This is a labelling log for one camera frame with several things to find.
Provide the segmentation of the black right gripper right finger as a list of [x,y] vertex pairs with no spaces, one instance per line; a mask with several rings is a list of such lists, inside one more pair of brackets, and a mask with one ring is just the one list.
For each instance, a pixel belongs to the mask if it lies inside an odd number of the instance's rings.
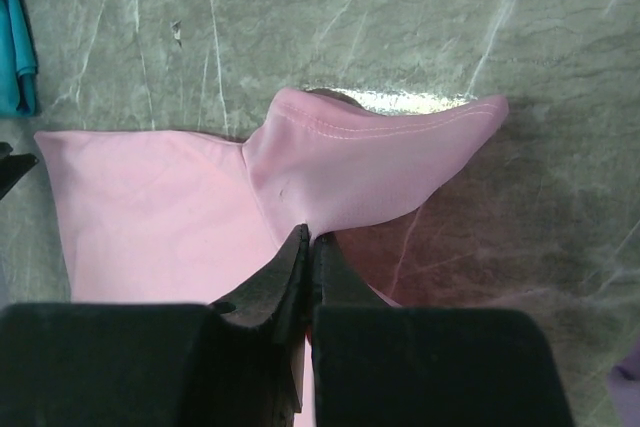
[[320,426],[570,426],[550,346],[525,313],[387,304],[336,238],[313,248]]

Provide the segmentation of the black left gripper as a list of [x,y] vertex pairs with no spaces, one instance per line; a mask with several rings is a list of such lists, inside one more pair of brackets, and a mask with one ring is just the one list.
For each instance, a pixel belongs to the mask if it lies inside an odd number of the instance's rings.
[[0,199],[38,163],[38,158],[31,153],[14,154],[13,148],[7,142],[0,146]]

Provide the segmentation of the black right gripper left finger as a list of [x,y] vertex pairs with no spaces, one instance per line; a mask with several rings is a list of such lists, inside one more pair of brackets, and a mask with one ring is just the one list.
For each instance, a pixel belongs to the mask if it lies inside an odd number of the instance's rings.
[[209,304],[16,303],[5,426],[289,426],[302,409],[309,231]]

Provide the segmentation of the pink t shirt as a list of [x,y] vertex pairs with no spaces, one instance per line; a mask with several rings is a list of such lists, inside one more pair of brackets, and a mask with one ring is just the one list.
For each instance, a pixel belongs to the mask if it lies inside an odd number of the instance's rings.
[[285,88],[243,142],[185,131],[40,132],[71,298],[211,301],[270,260],[292,228],[313,236],[418,209],[508,113],[492,96],[382,116]]

